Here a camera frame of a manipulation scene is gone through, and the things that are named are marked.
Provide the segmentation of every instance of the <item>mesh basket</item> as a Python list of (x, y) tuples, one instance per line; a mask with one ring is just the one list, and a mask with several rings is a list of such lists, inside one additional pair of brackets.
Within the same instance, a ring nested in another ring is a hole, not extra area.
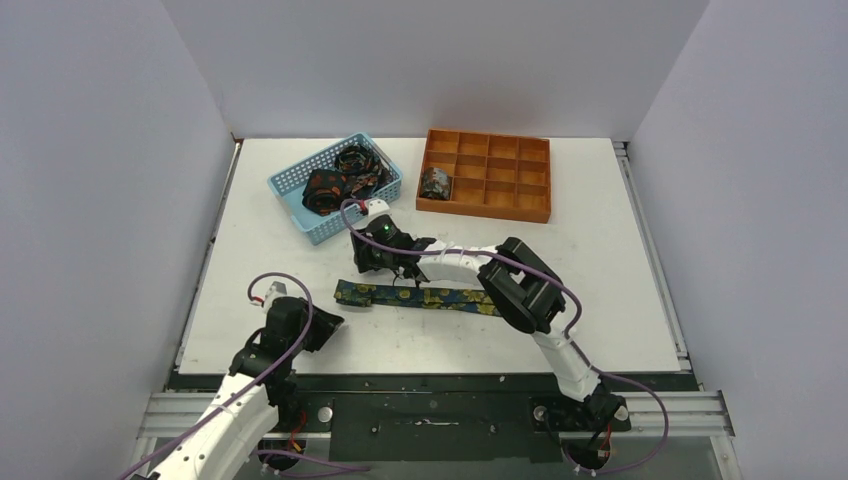
[[(309, 237), (313, 245), (318, 245), (333, 235), (345, 230), (340, 212), (334, 212), (322, 217), (303, 206), (303, 190), (309, 174), (316, 168), (333, 168), (336, 155), (349, 145), (362, 145), (369, 148), (383, 162), (383, 166), (389, 169), (391, 180), (388, 185), (375, 191), (372, 198), (381, 198), (388, 203), (400, 197), (400, 182), (403, 175), (400, 169), (392, 163), (389, 157), (374, 143), (374, 140), (365, 133), (356, 133), (344, 140), (339, 141), (320, 152), (306, 157), (291, 167), (271, 175), (268, 178), (268, 186), (274, 195), (285, 204), (292, 212), (291, 219), (298, 230)], [(347, 218), (351, 223), (357, 222), (365, 216), (359, 213), (359, 208), (350, 206), (345, 210)]]

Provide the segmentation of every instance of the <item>wooden organizer box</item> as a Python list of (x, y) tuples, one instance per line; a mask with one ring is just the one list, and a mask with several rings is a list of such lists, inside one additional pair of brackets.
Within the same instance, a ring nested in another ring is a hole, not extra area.
[(421, 173), (441, 168), (451, 177), (450, 200), (421, 198), (428, 212), (547, 223), (551, 216), (551, 148), (542, 138), (431, 129)]

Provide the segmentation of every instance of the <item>white wall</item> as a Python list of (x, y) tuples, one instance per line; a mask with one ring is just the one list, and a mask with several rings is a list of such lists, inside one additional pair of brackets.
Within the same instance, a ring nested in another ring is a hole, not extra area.
[(164, 0), (236, 136), (630, 138), (707, 0)]
[(0, 4), (0, 477), (114, 478), (232, 141), (158, 0)]
[(712, 0), (630, 148), (748, 480), (846, 477), (848, 11)]

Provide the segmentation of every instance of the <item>purple cable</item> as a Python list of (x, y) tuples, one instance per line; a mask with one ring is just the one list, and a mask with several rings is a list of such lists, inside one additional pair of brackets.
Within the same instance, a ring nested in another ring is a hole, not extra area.
[[(565, 338), (568, 339), (568, 340), (571, 340), (570, 332), (571, 332), (571, 329), (573, 329), (574, 326), (577, 325), (578, 320), (580, 320), (580, 316), (583, 314), (583, 304), (580, 303), (580, 300), (577, 298), (577, 295), (575, 295), (574, 292), (569, 290), (565, 285), (563, 285), (562, 283), (557, 281), (555, 278), (551, 277), (550, 275), (545, 274), (544, 272), (536, 270), (533, 267), (528, 267), (527, 265), (524, 265), (523, 263), (516, 262), (515, 260), (512, 260), (510, 258), (506, 258), (503, 255), (499, 255), (497, 253), (492, 253), (492, 252), (487, 252), (485, 250), (462, 250), (462, 249), (459, 249), (459, 248), (450, 248), (450, 249), (447, 249), (447, 250), (444, 250), (444, 251), (437, 250), (437, 251), (421, 252), (421, 251), (415, 251), (415, 250), (401, 250), (399, 248), (393, 248), (393, 247), (389, 247), (389, 246), (386, 246), (386, 245), (381, 245), (381, 244), (375, 242), (374, 240), (372, 240), (372, 239), (366, 237), (365, 235), (356, 231), (356, 229), (353, 227), (353, 225), (347, 219), (347, 216), (345, 216), (345, 209), (350, 205), (359, 205), (360, 209), (364, 210), (364, 208), (362, 207), (362, 204), (360, 204), (359, 201), (353, 200), (353, 199), (344, 200), (342, 202), (341, 207), (339, 208), (339, 211), (341, 212), (342, 221), (344, 222), (347, 229), (350, 230), (351, 235), (355, 236), (356, 238), (362, 240), (363, 242), (365, 242), (368, 245), (371, 245), (373, 247), (377, 247), (381, 250), (384, 250), (384, 251), (389, 252), (389, 253), (394, 253), (396, 255), (426, 256), (426, 255), (441, 255), (442, 253), (458, 253), (460, 255), (490, 257), (494, 260), (497, 260), (499, 262), (505, 263), (505, 264), (510, 265), (512, 267), (515, 267), (515, 268), (521, 270), (524, 273), (539, 277), (542, 280), (545, 280), (546, 282), (550, 283), (551, 285), (557, 287), (563, 293), (568, 295), (568, 297), (574, 302), (574, 308), (575, 308), (574, 318), (570, 322), (568, 322), (568, 325), (566, 325), (565, 331), (563, 332), (564, 335), (565, 335)], [(641, 384), (641, 383), (639, 383), (635, 380), (630, 380), (629, 378), (624, 378), (624, 377), (620, 377), (618, 375), (614, 375), (612, 373), (607, 373), (607, 372), (604, 372), (603, 370), (599, 369), (598, 367), (595, 367), (594, 365), (592, 365), (592, 362), (589, 361), (589, 357), (587, 357), (586, 354), (583, 352), (583, 350), (579, 346), (577, 346), (576, 341), (572, 340), (571, 344), (574, 345), (574, 350), (577, 352), (578, 355), (580, 355), (580, 358), (582, 358), (583, 361), (586, 362), (586, 365), (588, 365), (589, 368), (592, 369), (592, 371), (594, 371), (595, 373), (597, 373), (598, 375), (600, 375), (602, 377), (606, 377), (606, 378), (609, 378), (611, 380), (616, 380), (616, 381), (619, 381), (619, 382), (624, 382), (624, 383), (633, 385), (633, 386), (635, 386), (635, 387), (637, 387), (641, 390), (648, 392), (648, 394), (650, 396), (654, 397), (654, 400), (657, 401), (657, 404), (659, 404), (660, 410), (662, 410), (662, 413), (663, 413), (663, 435), (662, 435), (662, 438), (660, 439), (659, 443), (657, 443), (657, 445), (654, 447), (653, 450), (651, 450), (650, 453), (648, 453), (641, 460), (637, 460), (636, 462), (630, 463), (630, 464), (625, 465), (623, 467), (616, 467), (612, 470), (605, 470), (603, 472), (597, 472), (597, 473), (598, 474), (601, 474), (601, 473), (609, 474), (609, 473), (623, 472), (625, 470), (630, 470), (632, 468), (636, 468), (636, 467), (642, 465), (643, 463), (654, 458), (660, 452), (660, 450), (662, 450), (662, 448), (665, 446), (666, 442), (668, 441), (669, 418), (668, 418), (668, 411), (666, 410), (665, 404), (663, 403), (662, 399), (659, 397), (659, 395), (656, 394), (656, 392), (654, 392), (653, 390), (651, 390), (647, 386), (645, 386), (645, 385), (643, 385), (643, 384)], [(590, 472), (590, 470), (586, 470), (583, 467), (580, 467), (580, 468), (582, 469), (582, 471)]]
[[(139, 460), (138, 462), (136, 462), (135, 465), (124, 470), (123, 473), (118, 475), (118, 480), (125, 480), (125, 479), (129, 478), (129, 476), (132, 475), (133, 472), (135, 472), (136, 470), (138, 470), (139, 468), (141, 468), (142, 466), (144, 466), (145, 464), (147, 464), (148, 462), (150, 462), (154, 458), (158, 457), (159, 455), (161, 455), (161, 454), (171, 450), (172, 448), (176, 447), (177, 445), (182, 443), (183, 440), (190, 437), (194, 432), (203, 428), (203, 426), (206, 425), (207, 423), (209, 423), (213, 418), (215, 418), (221, 412), (221, 410), (229, 407), (236, 400), (238, 400), (239, 397), (241, 397), (242, 395), (247, 393), (251, 388), (255, 387), (256, 385), (259, 385), (259, 382), (261, 382), (265, 377), (270, 375), (271, 372), (274, 371), (274, 369), (276, 369), (283, 362), (285, 362), (286, 359), (289, 356), (291, 356), (291, 354), (295, 351), (295, 349), (297, 349), (297, 347), (300, 346), (301, 342), (303, 342), (303, 339), (306, 338), (306, 333), (309, 331), (309, 327), (312, 326), (312, 314), (313, 314), (312, 295), (310, 295), (309, 289), (307, 289), (306, 285), (304, 285), (303, 282), (301, 282), (300, 280), (294, 278), (293, 276), (289, 275), (288, 273), (282, 273), (282, 272), (263, 273), (262, 275), (256, 277), (252, 282), (250, 282), (250, 286), (253, 287), (253, 285), (255, 285), (256, 282), (258, 282), (259, 280), (261, 280), (263, 278), (267, 278), (267, 277), (287, 278), (287, 279), (291, 280), (292, 282), (294, 282), (295, 284), (297, 284), (297, 286), (300, 287), (301, 290), (303, 290), (304, 295), (306, 295), (306, 303), (308, 304), (309, 309), (308, 309), (308, 314), (307, 314), (307, 319), (306, 319), (306, 325), (304, 325), (303, 331), (300, 332), (300, 336), (297, 337), (297, 339), (294, 341), (294, 343), (292, 343), (292, 346), (289, 347), (289, 349), (286, 350), (285, 353), (283, 353), (283, 355), (280, 358), (278, 358), (276, 362), (272, 363), (270, 367), (268, 367), (262, 373), (257, 375), (256, 378), (254, 378), (252, 382), (250, 382), (244, 388), (242, 388), (241, 390), (236, 392), (236, 394), (233, 395), (232, 397), (230, 397), (227, 401), (225, 401), (224, 403), (219, 405), (217, 409), (212, 411), (212, 413), (201, 418), (197, 423), (192, 425), (192, 427), (189, 428), (188, 430), (186, 430), (182, 435), (171, 440), (170, 442), (166, 443), (165, 445), (162, 445), (160, 448), (158, 448), (156, 451), (154, 451), (150, 455), (147, 455), (144, 458), (142, 458), (141, 460)], [(250, 288), (248, 288), (247, 293), (248, 293), (248, 297), (249, 297), (250, 296)]]
[(284, 457), (295, 458), (297, 460), (303, 460), (306, 462), (317, 463), (318, 465), (324, 465), (325, 467), (338, 468), (339, 470), (343, 470), (345, 473), (349, 472), (368, 472), (371, 470), (371, 467), (364, 467), (358, 465), (345, 465), (344, 463), (335, 463), (329, 460), (322, 460), (320, 458), (310, 457), (307, 455), (303, 455), (300, 453), (289, 452), (288, 450), (257, 450), (255, 452), (257, 455), (282, 455)]

